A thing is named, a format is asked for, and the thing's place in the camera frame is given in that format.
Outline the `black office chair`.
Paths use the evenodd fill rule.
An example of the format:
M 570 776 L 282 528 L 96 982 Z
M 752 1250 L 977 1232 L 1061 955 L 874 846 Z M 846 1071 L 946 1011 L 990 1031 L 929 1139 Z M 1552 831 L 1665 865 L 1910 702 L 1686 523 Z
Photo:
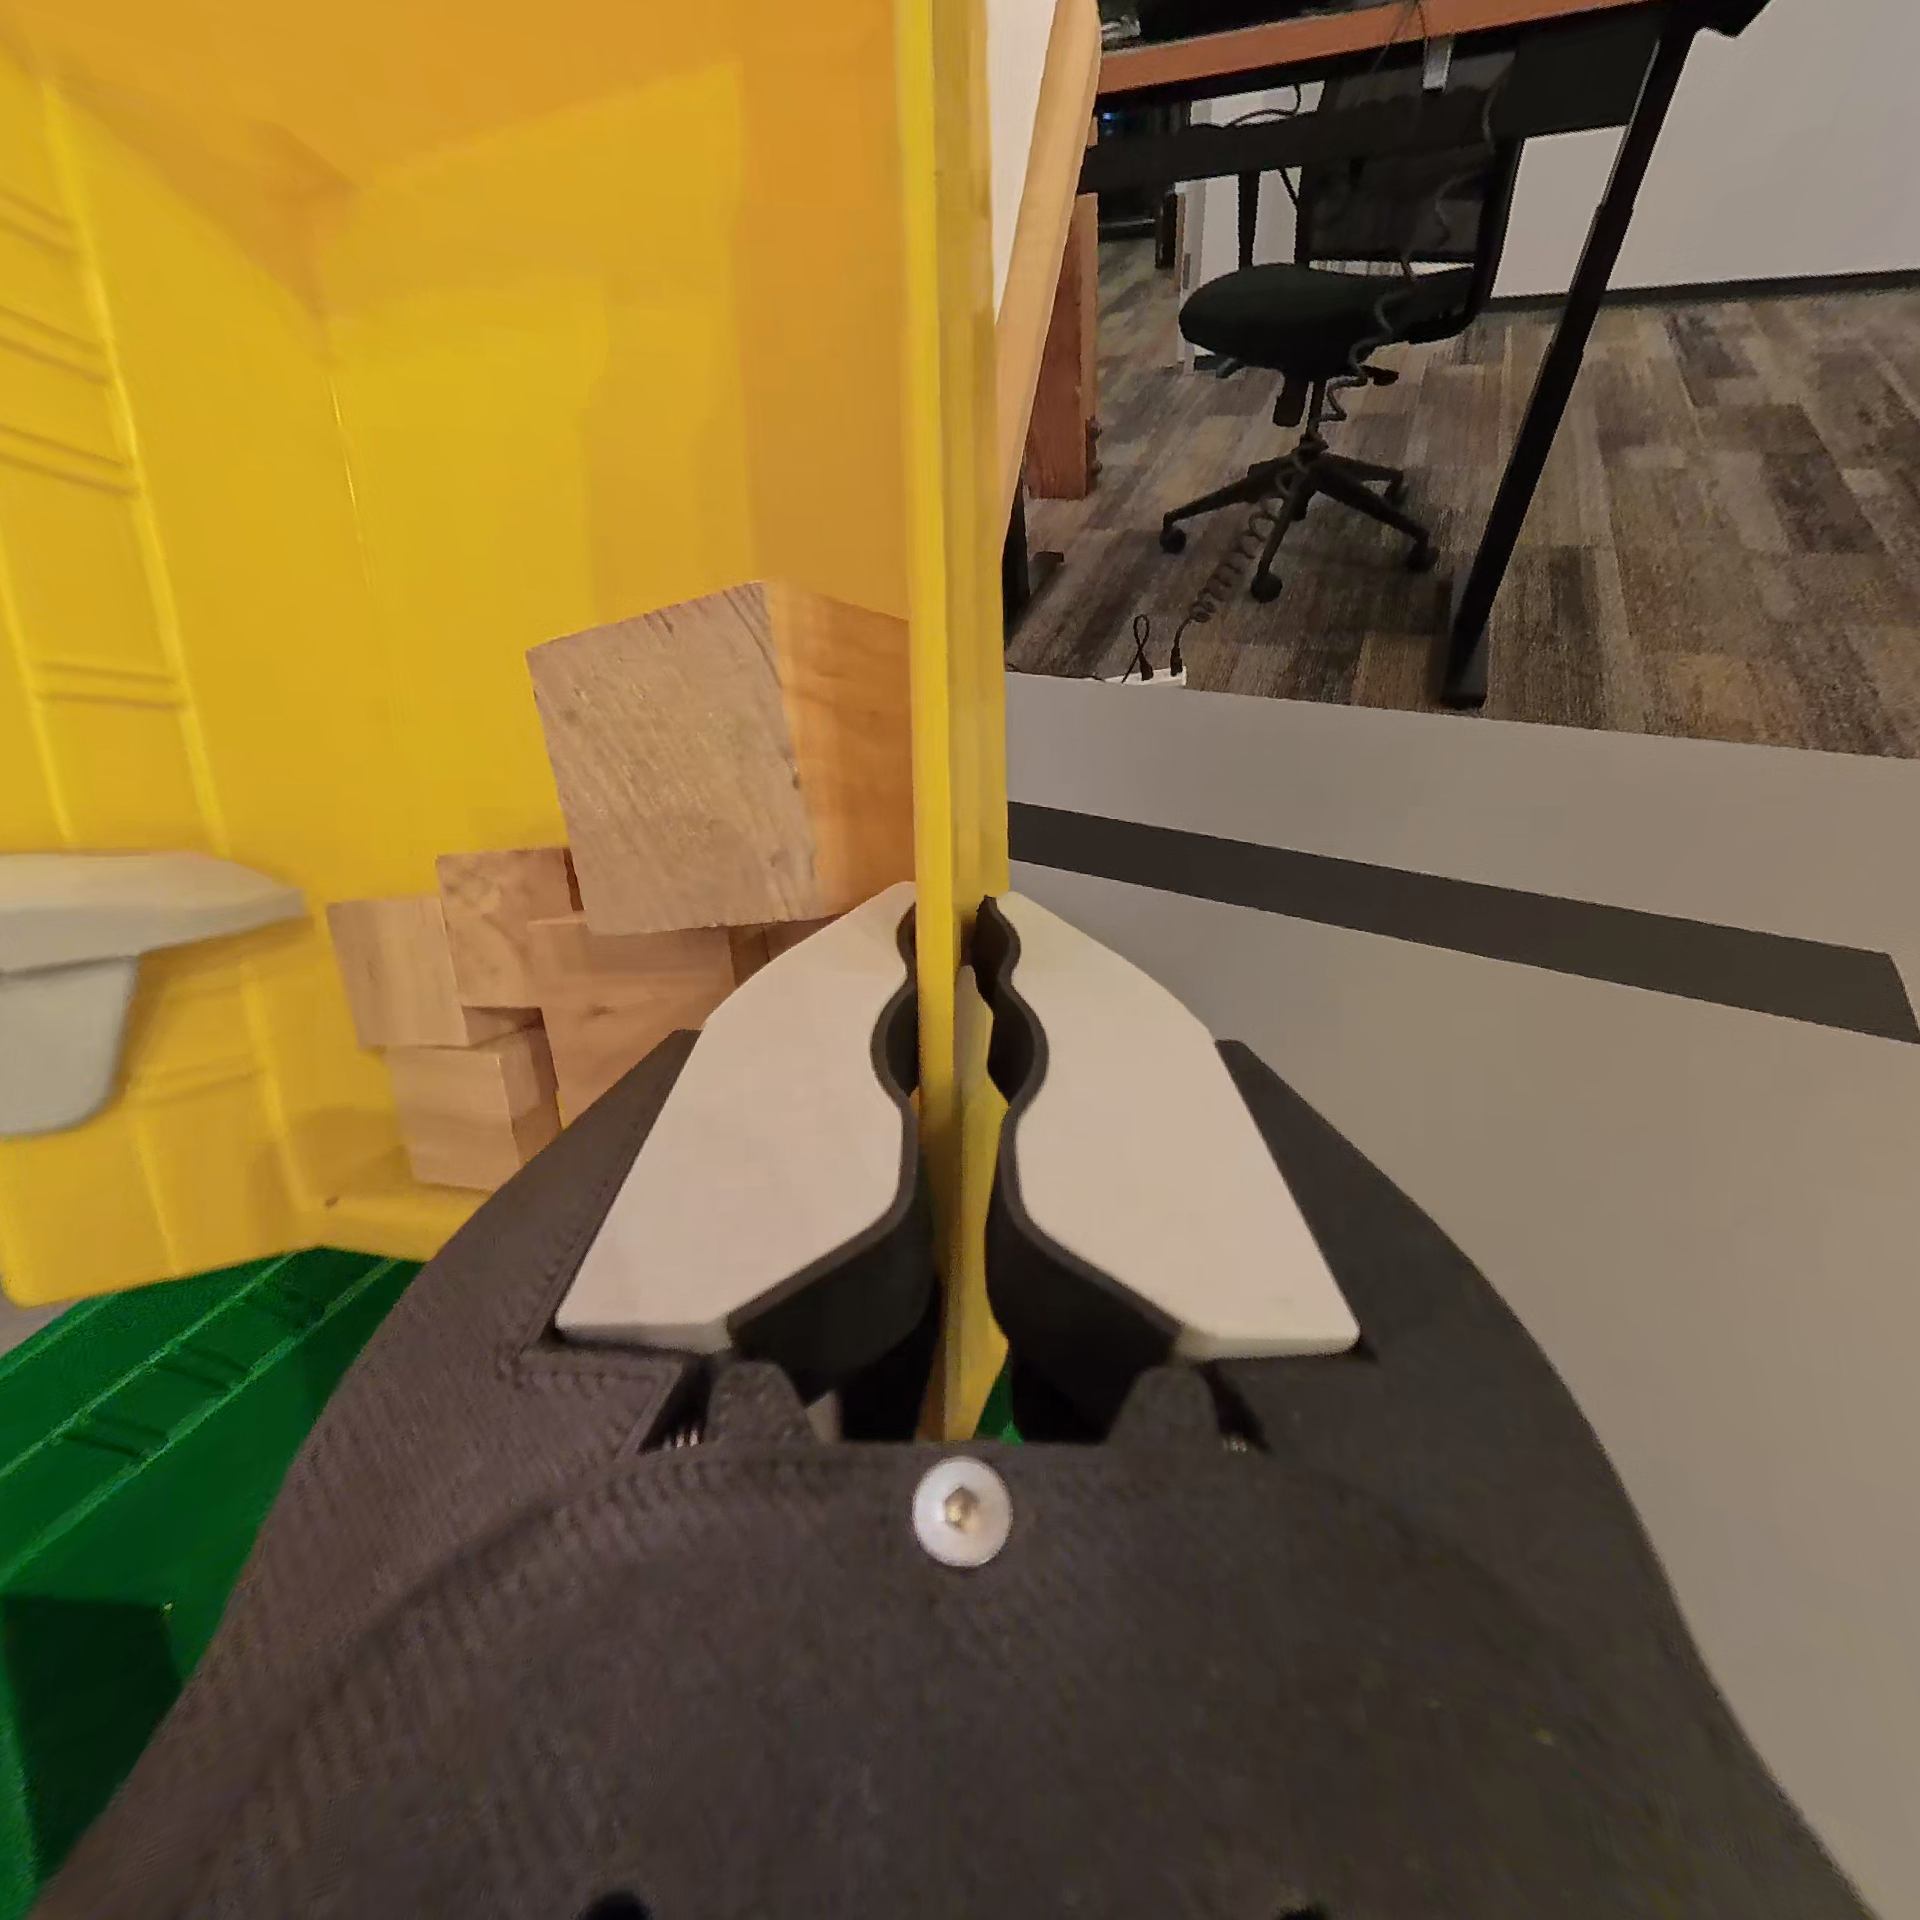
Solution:
M 1304 430 L 1289 454 L 1163 515 L 1161 550 L 1181 553 L 1186 521 L 1253 509 L 1193 622 L 1209 622 L 1243 573 L 1257 603 L 1277 602 L 1281 545 L 1322 497 L 1406 537 L 1408 573 L 1437 565 L 1431 531 L 1403 511 L 1403 469 L 1333 449 L 1328 423 L 1346 421 L 1346 393 L 1400 381 L 1381 353 L 1453 341 L 1489 305 L 1522 149 L 1497 134 L 1514 65 L 1511 54 L 1470 55 L 1443 80 L 1403 65 L 1326 82 L 1322 114 L 1381 122 L 1400 146 L 1304 163 L 1294 258 L 1240 269 L 1184 303 L 1184 341 L 1217 357 L 1222 376 L 1277 376 L 1274 421 Z

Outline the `green plastic box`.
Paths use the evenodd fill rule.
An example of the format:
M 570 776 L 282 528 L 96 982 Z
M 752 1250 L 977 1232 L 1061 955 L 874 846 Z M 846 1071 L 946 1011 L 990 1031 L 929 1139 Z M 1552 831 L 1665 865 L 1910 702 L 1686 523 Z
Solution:
M 3 1366 L 3 1917 L 198 1669 L 291 1466 L 416 1262 L 313 1248 L 66 1307 Z

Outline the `yellow plastic box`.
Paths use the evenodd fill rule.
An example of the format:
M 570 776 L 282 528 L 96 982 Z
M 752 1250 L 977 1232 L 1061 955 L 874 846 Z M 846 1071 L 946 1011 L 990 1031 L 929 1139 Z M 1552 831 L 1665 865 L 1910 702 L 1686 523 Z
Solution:
M 1001 1366 L 989 50 L 984 6 L 6 6 L 6 851 L 416 897 L 566 835 L 539 643 L 754 581 L 909 621 L 949 1439 Z

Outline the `black tape strip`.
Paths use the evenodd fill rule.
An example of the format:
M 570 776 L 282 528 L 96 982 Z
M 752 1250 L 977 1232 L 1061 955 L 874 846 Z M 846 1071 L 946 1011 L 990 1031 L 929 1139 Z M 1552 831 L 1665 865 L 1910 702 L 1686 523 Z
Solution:
M 1271 849 L 1213 832 L 1010 806 L 1013 859 L 1490 963 L 1898 1045 L 1915 1007 L 1886 952 L 1824 945 Z

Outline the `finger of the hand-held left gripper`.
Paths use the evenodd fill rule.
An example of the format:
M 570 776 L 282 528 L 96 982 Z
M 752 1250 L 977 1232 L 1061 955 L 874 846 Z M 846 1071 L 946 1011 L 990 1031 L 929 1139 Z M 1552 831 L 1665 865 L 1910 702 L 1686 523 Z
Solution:
M 203 853 L 7 853 L 3 1135 L 62 1135 L 107 1104 L 147 955 L 303 915 L 297 888 Z

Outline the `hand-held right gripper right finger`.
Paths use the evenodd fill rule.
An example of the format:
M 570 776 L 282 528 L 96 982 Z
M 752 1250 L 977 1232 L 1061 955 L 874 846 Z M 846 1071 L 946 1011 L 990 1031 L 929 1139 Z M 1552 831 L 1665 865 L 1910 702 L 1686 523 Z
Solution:
M 1271 1073 L 1024 897 L 977 912 L 1006 1104 L 984 1245 L 1026 1440 L 1099 1440 L 1142 1376 L 1322 1360 L 1360 1327 L 1267 1141 Z

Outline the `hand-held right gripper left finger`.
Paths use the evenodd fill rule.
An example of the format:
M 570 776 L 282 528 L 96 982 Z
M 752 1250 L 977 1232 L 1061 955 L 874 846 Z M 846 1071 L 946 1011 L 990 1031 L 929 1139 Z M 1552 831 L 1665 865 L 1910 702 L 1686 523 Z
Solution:
M 571 1344 L 851 1390 L 934 1311 L 918 889 L 770 960 L 706 1018 L 560 1301 Z

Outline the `brown desk with black frame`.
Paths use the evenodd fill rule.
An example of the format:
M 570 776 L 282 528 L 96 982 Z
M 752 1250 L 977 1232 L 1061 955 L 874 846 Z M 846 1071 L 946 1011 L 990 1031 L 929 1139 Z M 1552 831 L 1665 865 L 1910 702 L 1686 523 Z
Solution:
M 1256 112 L 1230 125 L 1192 122 L 1161 134 L 1102 136 L 1083 163 L 1083 191 L 1201 186 L 1234 176 L 1289 176 L 1309 161 L 1393 154 L 1381 122 L 1317 110 L 1322 88 L 1386 67 L 1419 65 L 1443 80 L 1458 57 L 1517 55 L 1497 110 L 1499 137 L 1531 139 L 1621 131 L 1615 169 L 1592 217 L 1560 322 L 1534 378 L 1473 565 L 1454 587 L 1447 637 L 1437 643 L 1433 696 L 1481 709 L 1490 680 L 1489 621 L 1505 585 L 1547 457 L 1623 251 L 1634 207 L 1696 40 L 1741 38 L 1762 3 L 1678 6 L 1129 6 L 1137 35 L 1099 55 L 1095 109 L 1192 109 L 1262 88 L 1317 82 L 1312 109 Z

